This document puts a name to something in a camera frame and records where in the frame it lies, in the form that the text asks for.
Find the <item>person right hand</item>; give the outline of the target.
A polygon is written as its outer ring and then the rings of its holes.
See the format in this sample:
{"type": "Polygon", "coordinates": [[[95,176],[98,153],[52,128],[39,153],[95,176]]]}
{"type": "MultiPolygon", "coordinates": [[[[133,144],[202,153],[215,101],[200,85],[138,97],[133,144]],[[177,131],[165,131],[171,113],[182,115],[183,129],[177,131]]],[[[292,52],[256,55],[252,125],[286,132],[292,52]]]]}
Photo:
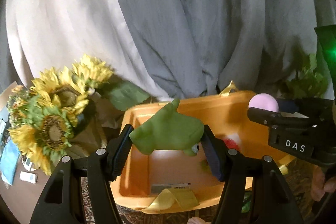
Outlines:
{"type": "Polygon", "coordinates": [[[321,201],[325,193],[334,193],[336,190],[336,178],[328,180],[319,166],[313,167],[313,178],[311,181],[311,197],[314,201],[321,201]]]}

